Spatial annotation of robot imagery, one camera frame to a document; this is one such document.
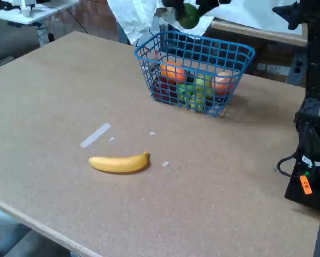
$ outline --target basket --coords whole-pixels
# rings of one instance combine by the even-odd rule
[[[163,31],[139,46],[135,55],[155,100],[219,116],[255,50],[244,44]]]

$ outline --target yellow banana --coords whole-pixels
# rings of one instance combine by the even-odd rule
[[[111,173],[131,173],[148,164],[149,153],[144,152],[132,157],[91,157],[89,164],[100,171]]]

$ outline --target floor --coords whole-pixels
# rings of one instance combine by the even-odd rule
[[[92,35],[118,40],[117,33],[87,26],[85,28]],[[50,31],[54,33],[56,39],[72,31],[84,32],[77,24],[63,24],[60,21],[51,21]],[[35,27],[12,27],[6,21],[0,20],[0,60],[9,56],[18,58],[38,47],[39,40]]]

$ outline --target gray table leg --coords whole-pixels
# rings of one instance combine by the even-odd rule
[[[287,77],[287,83],[301,86],[304,77],[306,75],[306,69],[308,65],[308,57],[306,49],[297,51],[294,54],[293,62],[291,65],[291,70],[289,71],[288,77]]]
[[[38,35],[38,40],[40,42],[40,46],[43,47],[47,43],[49,43],[48,39],[48,33],[49,33],[49,28],[44,22],[40,22],[41,26],[37,28],[37,35]]]

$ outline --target table edge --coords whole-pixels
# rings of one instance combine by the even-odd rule
[[[101,257],[100,255],[94,253],[88,248],[78,244],[77,242],[69,239],[68,237],[58,233],[57,231],[51,229],[50,227],[38,222],[37,220],[25,215],[24,213],[14,209],[13,207],[0,201],[0,211],[10,215],[15,218],[17,221],[28,226],[32,230],[38,232],[39,234],[49,238],[50,240],[62,245],[68,250],[77,253],[82,256],[89,257]]]

